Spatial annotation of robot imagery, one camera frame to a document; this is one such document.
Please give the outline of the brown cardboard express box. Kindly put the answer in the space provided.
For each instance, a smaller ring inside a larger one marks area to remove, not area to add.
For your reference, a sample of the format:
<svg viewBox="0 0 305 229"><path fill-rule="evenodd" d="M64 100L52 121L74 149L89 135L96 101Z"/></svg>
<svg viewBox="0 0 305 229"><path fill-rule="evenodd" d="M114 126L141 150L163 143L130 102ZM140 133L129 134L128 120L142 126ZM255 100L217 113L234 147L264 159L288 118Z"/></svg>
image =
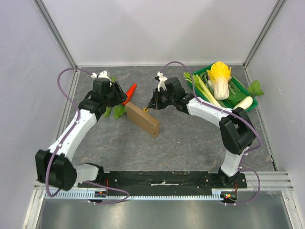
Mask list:
<svg viewBox="0 0 305 229"><path fill-rule="evenodd" d="M157 119L149 115L147 112L128 102L125 105L127 118L146 131L150 136L156 138L160 132L160 123Z"/></svg>

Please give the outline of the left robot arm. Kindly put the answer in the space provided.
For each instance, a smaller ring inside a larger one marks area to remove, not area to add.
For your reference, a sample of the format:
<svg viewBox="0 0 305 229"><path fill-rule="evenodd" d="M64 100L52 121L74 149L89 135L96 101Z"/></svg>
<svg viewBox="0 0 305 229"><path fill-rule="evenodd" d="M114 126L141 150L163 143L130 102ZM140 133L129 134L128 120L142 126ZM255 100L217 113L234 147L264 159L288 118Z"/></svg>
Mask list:
<svg viewBox="0 0 305 229"><path fill-rule="evenodd" d="M101 166L87 163L72 165L72 158L88 131L98 122L108 107L117 106L127 99L117 81L98 77L92 90L79 103L76 114L66 130L47 150L35 155L38 181L61 190L70 190L74 184L88 181L101 187L105 177Z"/></svg>

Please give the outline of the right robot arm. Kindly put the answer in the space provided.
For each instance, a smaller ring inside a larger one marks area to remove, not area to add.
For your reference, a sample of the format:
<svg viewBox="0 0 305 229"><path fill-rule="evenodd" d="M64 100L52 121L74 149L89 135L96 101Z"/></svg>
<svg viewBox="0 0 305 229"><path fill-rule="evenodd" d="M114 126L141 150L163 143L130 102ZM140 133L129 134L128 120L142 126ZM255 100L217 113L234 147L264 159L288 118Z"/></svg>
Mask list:
<svg viewBox="0 0 305 229"><path fill-rule="evenodd" d="M255 139L254 126L247 112L236 109L221 108L209 102L201 101L193 93L186 93L178 78L155 77L158 87L154 89L148 108L161 110L170 105L187 115L202 118L220 129L226 154L218 171L218 182L228 188L239 176L239 166L243 154Z"/></svg>

